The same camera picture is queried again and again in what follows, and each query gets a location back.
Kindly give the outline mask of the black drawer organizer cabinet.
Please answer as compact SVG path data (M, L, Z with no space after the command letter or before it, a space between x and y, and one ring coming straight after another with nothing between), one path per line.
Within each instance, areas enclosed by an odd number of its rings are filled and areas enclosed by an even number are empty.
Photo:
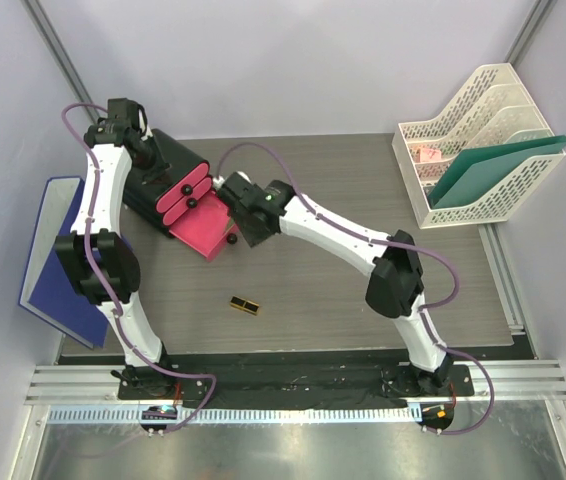
M209 162L162 130L154 129L152 134L168 169L139 170L132 167L125 182L123 203L165 236L171 237L169 229L175 222L171 226L163 223L166 212L159 213L156 210L157 201L198 164Z

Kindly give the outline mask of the pink drawer front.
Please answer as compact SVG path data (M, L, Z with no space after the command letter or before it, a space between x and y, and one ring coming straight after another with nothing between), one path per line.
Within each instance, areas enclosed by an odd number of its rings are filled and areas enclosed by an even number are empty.
M198 205L185 212L169 229L172 236L201 254L208 262L238 240L238 227L227 206L210 191Z

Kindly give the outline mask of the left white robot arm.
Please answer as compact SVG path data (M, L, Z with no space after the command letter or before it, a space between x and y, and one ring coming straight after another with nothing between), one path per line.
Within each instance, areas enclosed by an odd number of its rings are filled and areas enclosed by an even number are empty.
M168 397L176 385L163 342L142 307L140 264L121 236L124 187L135 161L155 163L147 144L151 137L144 108L135 101L110 99L104 115L80 135L67 115L61 118L85 150L87 171L83 196L69 233L59 235L54 251L72 286L106 318L125 356L129 374L143 373L142 388L153 398Z

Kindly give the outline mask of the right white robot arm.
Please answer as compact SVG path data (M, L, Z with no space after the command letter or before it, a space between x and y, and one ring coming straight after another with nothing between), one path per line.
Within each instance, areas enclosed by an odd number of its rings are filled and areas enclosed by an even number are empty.
M453 364L429 315L423 268L407 232L369 230L298 194L282 181L262 188L241 172L213 179L219 200L251 247L281 234L311 243L347 262L368 280L366 304L393 321L420 391L435 395L451 381Z

